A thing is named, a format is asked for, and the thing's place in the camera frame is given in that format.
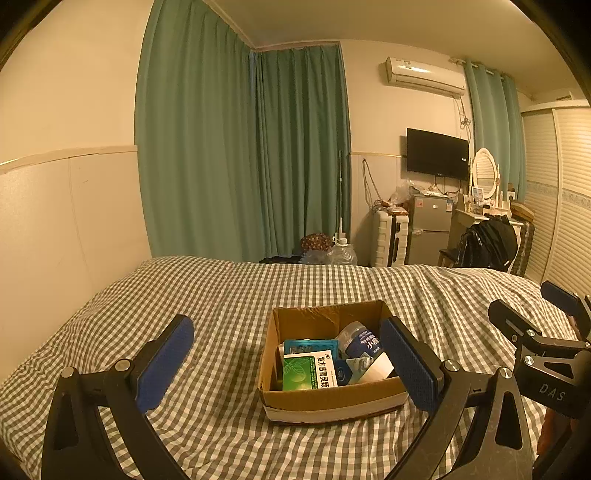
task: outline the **screw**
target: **screw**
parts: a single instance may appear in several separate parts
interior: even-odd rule
[[[131,362],[124,358],[115,364],[115,370],[118,372],[125,372],[131,366]]]
[[[61,376],[63,378],[70,378],[72,375],[74,375],[74,369],[72,367],[65,367],[65,369],[61,371]]]
[[[460,364],[454,360],[445,360],[443,366],[450,372],[457,372],[460,369]]]
[[[513,376],[513,372],[511,372],[511,370],[509,370],[507,367],[499,369],[499,373],[502,377],[505,377],[506,379],[510,379]]]

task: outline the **blue gripper pad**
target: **blue gripper pad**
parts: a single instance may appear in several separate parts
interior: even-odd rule
[[[135,404],[142,413],[160,405],[191,349],[194,334],[191,319],[177,315],[160,336],[153,342],[148,342],[137,355],[136,359],[141,358],[147,362],[145,366],[137,365],[141,370],[137,379]]]
[[[416,407],[433,414],[444,385],[439,368],[441,360],[425,343],[419,342],[398,317],[382,320],[379,336]]]

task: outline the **checkered bedsheet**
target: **checkered bedsheet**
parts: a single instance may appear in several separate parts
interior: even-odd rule
[[[32,479],[56,379],[66,365],[100,371],[134,356],[176,313],[193,319],[196,340],[150,422],[191,479],[372,479],[392,469],[426,415],[408,400],[392,413],[315,427],[267,422],[255,390],[267,317],[273,307],[385,300],[410,331],[443,358],[493,373],[514,351],[488,322],[503,299],[547,336],[574,339],[564,314],[532,282],[479,269],[259,265],[162,257],[94,296],[0,387],[0,434]],[[535,451],[544,407],[524,399]],[[114,421],[102,411],[114,450],[139,477]],[[449,471],[470,413],[435,478]]]

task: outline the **wall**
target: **wall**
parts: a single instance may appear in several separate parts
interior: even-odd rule
[[[572,95],[573,100],[585,100],[585,95],[580,87],[560,88],[557,90],[549,90],[547,92],[540,92],[535,94],[535,99],[532,103],[547,103],[556,102],[559,98],[567,95]]]
[[[0,163],[134,144],[135,82],[153,0],[63,0],[0,71]]]
[[[96,292],[150,258],[137,149],[0,165],[0,381]]]
[[[452,98],[392,87],[387,84],[384,65],[386,58],[391,56],[462,72],[461,66],[449,62],[449,56],[422,48],[364,40],[342,40],[341,45],[353,153],[404,154],[407,128],[460,136],[460,116]],[[463,101],[466,115],[471,119],[472,108],[467,93]],[[462,135],[467,138],[465,130]],[[384,199],[389,198],[404,179],[410,179],[425,188],[434,183],[431,175],[407,172],[402,158],[384,155],[352,156],[351,231],[361,265],[369,263],[371,241],[371,211],[365,201],[361,167],[364,158]],[[455,179],[437,180],[442,190],[444,183],[448,191],[455,191],[459,187],[459,182]]]

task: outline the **cardboard box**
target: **cardboard box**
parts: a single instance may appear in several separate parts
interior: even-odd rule
[[[335,338],[351,322],[361,322],[379,337],[382,319],[391,317],[382,300],[301,309],[273,309],[261,355],[257,388],[269,420],[327,423],[369,417],[401,406],[408,394],[398,377],[318,390],[282,391],[277,346],[287,339]]]

